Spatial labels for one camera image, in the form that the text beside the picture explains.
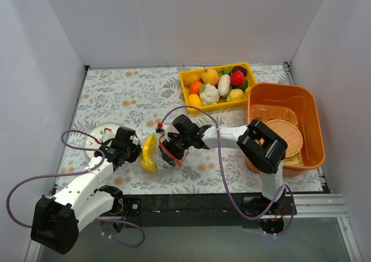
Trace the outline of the clear zip top bag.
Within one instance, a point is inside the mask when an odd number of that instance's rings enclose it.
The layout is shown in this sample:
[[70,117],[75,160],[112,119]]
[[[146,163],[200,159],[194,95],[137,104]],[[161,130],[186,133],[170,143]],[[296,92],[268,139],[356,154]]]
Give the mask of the clear zip top bag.
[[149,134],[145,137],[140,154],[141,168],[147,173],[159,173],[176,167],[182,167],[189,150],[178,159],[165,148],[168,137],[165,134]]

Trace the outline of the fake yellow banana bunch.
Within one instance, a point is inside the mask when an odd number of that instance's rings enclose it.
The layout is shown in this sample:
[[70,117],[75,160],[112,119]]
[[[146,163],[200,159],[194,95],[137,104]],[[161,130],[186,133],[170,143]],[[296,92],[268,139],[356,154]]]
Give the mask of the fake yellow banana bunch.
[[158,167],[154,158],[157,147],[157,137],[154,134],[149,135],[141,149],[140,164],[142,169],[147,173],[154,173]]

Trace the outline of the fake white radish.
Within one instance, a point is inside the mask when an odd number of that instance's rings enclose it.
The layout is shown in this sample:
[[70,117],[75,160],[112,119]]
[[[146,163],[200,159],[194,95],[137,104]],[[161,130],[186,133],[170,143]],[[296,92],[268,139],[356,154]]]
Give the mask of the fake white radish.
[[223,69],[218,72],[219,82],[217,84],[217,90],[219,96],[226,99],[230,91],[232,90],[231,80],[230,80],[231,69]]

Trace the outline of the fake green lime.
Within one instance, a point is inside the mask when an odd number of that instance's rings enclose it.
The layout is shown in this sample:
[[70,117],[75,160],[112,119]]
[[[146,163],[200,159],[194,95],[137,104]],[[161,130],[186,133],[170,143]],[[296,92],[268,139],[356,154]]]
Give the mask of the fake green lime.
[[248,88],[248,85],[249,85],[249,84],[248,84],[248,81],[245,80],[243,84],[238,85],[238,86],[235,86],[234,88],[235,88],[235,89],[240,89],[240,90],[242,90],[242,91],[245,91],[245,90]]

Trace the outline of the fake red strawberry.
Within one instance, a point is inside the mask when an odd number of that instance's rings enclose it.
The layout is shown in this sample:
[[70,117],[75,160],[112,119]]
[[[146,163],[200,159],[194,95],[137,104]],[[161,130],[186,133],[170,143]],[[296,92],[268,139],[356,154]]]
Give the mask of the fake red strawberry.
[[230,76],[232,86],[241,86],[245,83],[244,74],[240,71],[236,71]]

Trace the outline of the fake red apple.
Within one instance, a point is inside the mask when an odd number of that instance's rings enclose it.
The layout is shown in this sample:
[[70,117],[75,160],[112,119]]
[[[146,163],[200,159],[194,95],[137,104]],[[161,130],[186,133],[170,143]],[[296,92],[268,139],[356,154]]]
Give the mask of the fake red apple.
[[245,67],[242,67],[242,66],[235,66],[233,69],[232,69],[232,72],[233,73],[236,73],[236,72],[241,72],[243,73],[244,76],[247,76],[248,74],[248,71]]

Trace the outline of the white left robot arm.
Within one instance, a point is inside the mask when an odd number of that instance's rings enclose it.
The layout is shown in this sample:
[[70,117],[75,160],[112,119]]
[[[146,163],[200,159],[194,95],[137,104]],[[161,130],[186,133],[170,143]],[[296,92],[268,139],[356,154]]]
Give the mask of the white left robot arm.
[[31,239],[60,254],[75,245],[80,231],[102,214],[126,216],[123,192],[103,181],[124,163],[140,155],[135,130],[119,127],[93,153],[90,162],[65,188],[53,196],[43,196],[35,205]]

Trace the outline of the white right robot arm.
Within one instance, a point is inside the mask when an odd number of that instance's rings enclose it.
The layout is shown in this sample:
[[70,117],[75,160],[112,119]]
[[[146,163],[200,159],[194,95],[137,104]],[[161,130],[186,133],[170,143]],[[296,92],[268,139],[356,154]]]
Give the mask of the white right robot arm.
[[185,115],[178,116],[172,126],[175,132],[164,131],[159,150],[164,164],[174,166],[185,157],[189,148],[240,149],[248,162],[260,172],[261,196],[248,202],[248,213],[278,213],[283,208],[283,162],[288,147],[286,141],[265,123],[254,119],[248,125],[234,128],[198,126]]

